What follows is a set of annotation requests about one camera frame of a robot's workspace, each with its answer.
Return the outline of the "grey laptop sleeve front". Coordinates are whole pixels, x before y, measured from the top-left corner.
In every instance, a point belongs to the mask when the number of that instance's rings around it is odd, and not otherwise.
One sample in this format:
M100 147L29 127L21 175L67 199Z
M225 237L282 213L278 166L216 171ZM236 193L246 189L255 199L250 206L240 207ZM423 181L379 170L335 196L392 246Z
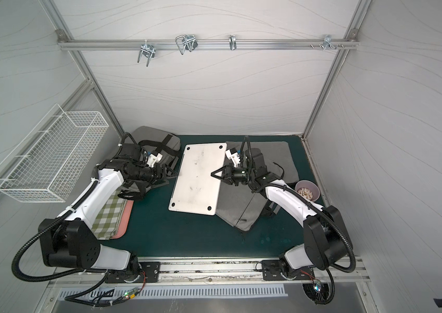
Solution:
M261 217L275 216L281 207L246 185L221 183L216 215L242 232L251 230Z

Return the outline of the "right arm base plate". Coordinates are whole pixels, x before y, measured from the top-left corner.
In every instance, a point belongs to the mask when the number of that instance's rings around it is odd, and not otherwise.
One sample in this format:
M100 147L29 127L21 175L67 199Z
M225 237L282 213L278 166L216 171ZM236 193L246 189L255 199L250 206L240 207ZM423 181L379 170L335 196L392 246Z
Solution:
M256 263L255 270L262 273L264 281L300 281L314 280L314 271L310 267L293 269L284 259L262 260Z

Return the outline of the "metal hook small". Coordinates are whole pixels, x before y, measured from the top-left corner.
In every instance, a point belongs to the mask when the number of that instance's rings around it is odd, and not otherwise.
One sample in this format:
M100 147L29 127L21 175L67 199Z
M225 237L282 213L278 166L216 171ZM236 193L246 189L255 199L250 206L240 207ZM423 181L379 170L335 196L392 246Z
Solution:
M236 40L236 36L235 35L230 35L228 37L228 41L229 41L229 49L231 51L235 51L237 49L237 40Z

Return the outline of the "green table mat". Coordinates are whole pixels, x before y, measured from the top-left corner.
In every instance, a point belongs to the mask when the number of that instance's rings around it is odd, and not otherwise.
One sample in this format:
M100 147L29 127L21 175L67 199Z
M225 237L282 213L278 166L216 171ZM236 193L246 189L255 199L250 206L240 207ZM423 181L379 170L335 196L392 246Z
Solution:
M197 143L241 142L244 136L179 136L182 150L185 145ZM251 136L252 147L257 142L287 142L299 180L316 183L301 139L298 136ZM283 209L274 216L256 220L248 232L230 226L217 215L196 215L169 211L168 205L174 187L162 186L151 190L144 200L134 203L126 233L120 239L102 241L117 249L129 250L143 257L247 257L274 258L303 244L303 228ZM221 184L221 200L262 200L244 185Z

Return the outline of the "silver laptop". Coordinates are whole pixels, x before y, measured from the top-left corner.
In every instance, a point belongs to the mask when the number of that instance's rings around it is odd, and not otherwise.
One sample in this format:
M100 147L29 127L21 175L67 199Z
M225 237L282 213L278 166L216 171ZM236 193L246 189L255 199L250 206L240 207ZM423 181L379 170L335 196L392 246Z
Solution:
M169 210L213 216L221 181L211 173L224 165L226 143L190 144L184 149Z

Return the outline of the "metal hook clamp middle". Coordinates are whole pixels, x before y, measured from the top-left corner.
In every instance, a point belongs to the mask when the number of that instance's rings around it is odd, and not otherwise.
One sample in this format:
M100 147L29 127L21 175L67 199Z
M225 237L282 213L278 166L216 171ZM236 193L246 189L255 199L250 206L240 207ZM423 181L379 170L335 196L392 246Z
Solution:
M186 51L193 52L198 47L195 35L179 35L176 37L175 43L181 55L184 55Z

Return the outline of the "aluminium front rail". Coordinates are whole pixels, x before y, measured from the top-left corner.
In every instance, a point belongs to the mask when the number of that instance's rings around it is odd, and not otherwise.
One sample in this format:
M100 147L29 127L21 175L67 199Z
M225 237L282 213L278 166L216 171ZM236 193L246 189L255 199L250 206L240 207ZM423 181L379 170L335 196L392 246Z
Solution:
M152 274L152 278L157 276L157 281L152 286L159 285L226 285L226 284L270 284L281 283L311 283L309 276L296 274L296 278L284 279L280 270L273 270L274 274L265 274L262 270L264 260L271 260L277 263L278 258L179 258L179 257L140 257L140 263L158 262L160 263L158 274ZM370 275L364 265L362 258L356 258L356 269L352 273L344 273L337 269L330 268L336 284L344 282L371 282ZM61 279L52 280L48 287L76 287L92 286L97 283L102 274L81 273L66 276ZM278 277L277 281L266 281L264 278Z

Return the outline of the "aluminium crossbar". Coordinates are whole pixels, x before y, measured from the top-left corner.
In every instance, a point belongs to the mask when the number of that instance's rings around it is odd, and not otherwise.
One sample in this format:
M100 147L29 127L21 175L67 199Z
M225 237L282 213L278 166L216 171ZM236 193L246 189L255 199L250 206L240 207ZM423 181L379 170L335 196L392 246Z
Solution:
M310 44L320 44L323 39L239 39L236 50L320 50ZM71 40L59 42L64 51L138 51L145 42L153 45L156 51L178 51L175 39L171 40ZM228 39L197 39L197 51L230 51ZM355 50L360 45L357 40L333 39L335 44L343 44L343 50Z

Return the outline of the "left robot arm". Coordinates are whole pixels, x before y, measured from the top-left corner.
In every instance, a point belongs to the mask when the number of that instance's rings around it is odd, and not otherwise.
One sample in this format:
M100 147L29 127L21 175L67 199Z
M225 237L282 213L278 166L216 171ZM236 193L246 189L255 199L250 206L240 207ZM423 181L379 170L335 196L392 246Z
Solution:
M55 219L45 219L38 233L29 239L14 256L11 272L25 282L45 282L82 272L109 272L123 276L139 276L142 267L138 257L127 250L102 245L92 227L110 196L132 184L148 191L166 185L178 176L167 164L147 166L135 159L107 159L93 169L89 186ZM25 252L39 242L43 263L47 267L63 267L64 272L32 276L22 272L20 261Z

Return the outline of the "grey laptop bag with strap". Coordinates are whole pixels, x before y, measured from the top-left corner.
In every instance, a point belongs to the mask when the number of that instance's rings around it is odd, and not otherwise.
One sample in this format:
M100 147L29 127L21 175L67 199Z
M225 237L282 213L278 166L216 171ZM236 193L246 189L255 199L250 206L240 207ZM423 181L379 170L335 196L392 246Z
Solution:
M137 128L133 133L125 133L120 139L117 155L127 155L132 145L140 147L141 155L136 158L137 161L146 163L149 153L157 151L163 155L163 159L159 164L167 164L174 170L179 160L180 138L164 130L143 126ZM146 187L143 183L138 183L138 185L133 184L130 188L121 187L119 197L125 200L140 201L150 190L161 186L166 186L166 184Z

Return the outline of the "pink bowl with snacks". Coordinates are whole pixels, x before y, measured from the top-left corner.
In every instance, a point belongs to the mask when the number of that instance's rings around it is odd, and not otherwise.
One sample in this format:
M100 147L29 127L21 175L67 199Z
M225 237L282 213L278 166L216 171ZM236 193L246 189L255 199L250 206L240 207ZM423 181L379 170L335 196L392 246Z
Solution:
M315 202L321 196L319 187L312 181L302 180L296 183L295 190L308 201Z

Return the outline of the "green checkered cloth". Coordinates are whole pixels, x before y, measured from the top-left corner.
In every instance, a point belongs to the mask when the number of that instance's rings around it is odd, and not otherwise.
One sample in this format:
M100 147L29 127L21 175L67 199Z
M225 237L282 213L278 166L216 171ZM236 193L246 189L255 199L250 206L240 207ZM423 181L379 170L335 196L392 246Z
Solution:
M127 200L119 197L119 191L112 193L93 223L96 239L106 241L116 235L126 204Z

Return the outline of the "metal hook clamp right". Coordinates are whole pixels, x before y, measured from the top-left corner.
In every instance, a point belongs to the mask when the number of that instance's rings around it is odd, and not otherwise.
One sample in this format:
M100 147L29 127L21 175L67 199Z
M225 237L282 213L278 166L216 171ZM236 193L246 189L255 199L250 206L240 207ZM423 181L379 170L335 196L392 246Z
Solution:
M326 35L320 44L310 44L312 49L320 49L322 51L327 50L342 50L344 48L343 44L335 44L330 35Z

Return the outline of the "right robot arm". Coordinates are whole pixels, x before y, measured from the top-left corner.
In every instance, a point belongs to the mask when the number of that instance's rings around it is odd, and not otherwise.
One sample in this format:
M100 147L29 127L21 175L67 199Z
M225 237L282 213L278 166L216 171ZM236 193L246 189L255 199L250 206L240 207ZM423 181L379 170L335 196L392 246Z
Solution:
M303 228L303 244L280 257L283 272L302 267L321 271L332 267L344 273L355 270L353 244L336 207L324 207L301 196L282 176L268 170L259 149L251 148L241 153L231 149L228 153L235 155L236 160L211 172L210 176L227 185L247 186L253 193L280 206Z

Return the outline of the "metal hook clamp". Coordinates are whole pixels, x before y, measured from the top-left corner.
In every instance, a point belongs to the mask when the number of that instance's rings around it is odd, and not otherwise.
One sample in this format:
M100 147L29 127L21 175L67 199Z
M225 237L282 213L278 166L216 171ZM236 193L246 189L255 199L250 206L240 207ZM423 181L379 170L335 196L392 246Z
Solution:
M176 37L175 43L181 55L184 55L186 51L193 52L198 47L195 35L179 35Z
M320 49L322 51L327 50L342 50L344 48L343 44L335 44L330 35L326 35L320 44L310 44L312 49Z
M153 47L153 45L145 42L141 45L139 55L137 58L137 62L139 63L141 60L146 60L146 67L150 65L150 62L152 59L155 58L156 49Z

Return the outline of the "grey laptop sleeve back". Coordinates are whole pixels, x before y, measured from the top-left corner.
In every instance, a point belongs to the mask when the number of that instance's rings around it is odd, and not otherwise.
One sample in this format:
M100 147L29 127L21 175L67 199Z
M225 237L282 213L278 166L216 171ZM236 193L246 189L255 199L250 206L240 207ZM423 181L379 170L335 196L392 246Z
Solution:
M286 142L252 142L252 149L259 149L265 159L268 171L281 176L286 183L299 181L299 174Z

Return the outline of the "grey laptop sleeve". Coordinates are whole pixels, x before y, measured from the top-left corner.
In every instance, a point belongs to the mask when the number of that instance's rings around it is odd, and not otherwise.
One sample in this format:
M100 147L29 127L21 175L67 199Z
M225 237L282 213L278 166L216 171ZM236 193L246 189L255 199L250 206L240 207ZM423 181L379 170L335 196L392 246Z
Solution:
M242 232L251 230L261 217L275 216L281 207L246 185L221 183L216 215Z
M252 142L252 149L259 149L265 159L268 171L281 176L286 183L299 181L299 174L286 142Z

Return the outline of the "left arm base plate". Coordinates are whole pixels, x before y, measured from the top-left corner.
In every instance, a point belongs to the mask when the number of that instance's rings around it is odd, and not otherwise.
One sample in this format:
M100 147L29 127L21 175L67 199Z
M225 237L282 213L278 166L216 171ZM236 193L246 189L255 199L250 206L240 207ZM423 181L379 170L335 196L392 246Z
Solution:
M110 271L105 280L106 284L133 284L144 281L155 283L160 273L160 262L140 262L138 271Z

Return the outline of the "metal hook clamp left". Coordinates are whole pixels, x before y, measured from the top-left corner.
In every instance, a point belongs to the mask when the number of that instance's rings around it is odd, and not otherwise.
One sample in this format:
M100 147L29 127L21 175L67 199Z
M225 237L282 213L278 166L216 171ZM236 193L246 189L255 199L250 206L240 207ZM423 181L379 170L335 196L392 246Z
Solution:
M153 47L153 45L145 42L141 45L139 55L137 58L137 62L139 63L141 60L146 60L146 67L150 65L150 62L152 59L155 58L156 49Z

